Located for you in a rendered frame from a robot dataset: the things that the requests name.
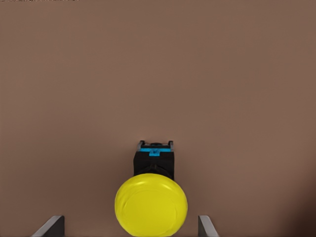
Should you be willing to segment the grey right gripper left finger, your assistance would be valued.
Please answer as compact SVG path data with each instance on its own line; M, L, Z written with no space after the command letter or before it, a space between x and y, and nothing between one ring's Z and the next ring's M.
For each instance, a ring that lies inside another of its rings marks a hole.
M65 237L65 217L52 216L31 237Z

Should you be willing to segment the yellow push button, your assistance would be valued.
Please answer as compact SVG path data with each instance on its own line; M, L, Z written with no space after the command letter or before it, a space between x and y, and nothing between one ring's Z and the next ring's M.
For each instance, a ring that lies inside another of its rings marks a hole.
M120 226L133 237L170 237L182 228L188 201L175 181L173 141L138 143L133 176L119 187L114 209Z

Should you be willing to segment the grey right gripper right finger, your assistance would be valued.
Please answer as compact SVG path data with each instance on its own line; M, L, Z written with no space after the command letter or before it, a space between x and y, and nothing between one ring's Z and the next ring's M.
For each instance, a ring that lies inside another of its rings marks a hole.
M210 217L208 215L198 216L198 237L219 237Z

